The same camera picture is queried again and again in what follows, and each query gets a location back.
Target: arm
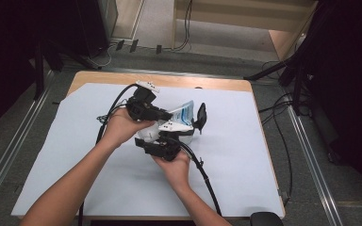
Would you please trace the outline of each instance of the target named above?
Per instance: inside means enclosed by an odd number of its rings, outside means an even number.
[[[172,162],[158,157],[153,158],[163,169],[170,186],[187,208],[196,225],[231,225],[190,188],[188,180],[190,160],[184,152],[180,152]]]
[[[21,225],[70,225],[102,167],[114,150],[151,121],[132,121],[118,109],[108,121],[102,139],[63,177],[46,190],[25,214]]]

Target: table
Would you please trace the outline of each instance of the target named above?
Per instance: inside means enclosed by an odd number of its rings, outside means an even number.
[[[198,105],[206,103],[206,126],[201,135],[195,134],[190,147],[205,161],[204,169],[225,218],[248,218],[259,211],[274,212],[280,218],[285,215],[249,82],[196,76],[80,72],[68,97],[60,103],[47,139],[13,208],[13,216],[22,217],[44,190],[93,147],[100,127],[95,118],[106,114],[125,85],[136,80],[153,81],[161,88],[153,104],[162,108],[181,105],[193,98],[196,115]],[[126,92],[124,98],[132,92]],[[236,117],[231,117],[223,108],[237,109]],[[214,209],[202,175],[190,165],[191,187]],[[135,146],[133,139],[108,159],[85,200],[84,216],[88,219],[190,219],[161,169],[143,149]]]
[[[193,0],[192,21],[269,29],[280,60],[310,25],[314,0]],[[176,20],[184,20],[189,0],[174,0],[173,47]]]

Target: tripod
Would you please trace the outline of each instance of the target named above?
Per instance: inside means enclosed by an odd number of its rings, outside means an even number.
[[[307,75],[307,64],[309,63],[310,58],[314,56],[316,47],[321,44],[321,32],[325,27],[326,22],[332,15],[334,9],[336,8],[336,5],[337,0],[332,1],[332,3],[321,3],[317,6],[314,14],[317,15],[316,12],[318,13],[320,8],[323,9],[323,12],[320,13],[317,21],[311,25],[306,38],[292,56],[275,64],[263,72],[256,73],[251,76],[244,76],[243,79],[255,81],[266,75],[269,75],[270,73],[274,73],[280,69],[285,68],[278,79],[278,83],[285,87],[292,82],[293,78],[295,78],[295,85],[292,95],[292,107],[296,115],[301,115],[299,111],[299,97],[301,95],[304,76]]]

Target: forearm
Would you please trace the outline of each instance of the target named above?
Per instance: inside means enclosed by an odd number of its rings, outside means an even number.
[[[187,208],[196,225],[231,225],[212,210],[189,186],[175,189],[175,193]]]
[[[111,153],[105,145],[94,147],[38,198],[21,225],[70,225]]]

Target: person's right arm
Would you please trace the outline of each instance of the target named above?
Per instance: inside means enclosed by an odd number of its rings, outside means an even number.
[[[196,225],[231,225],[212,210],[189,186],[189,157],[180,152],[171,162],[154,157],[163,169],[170,186],[187,208]]]

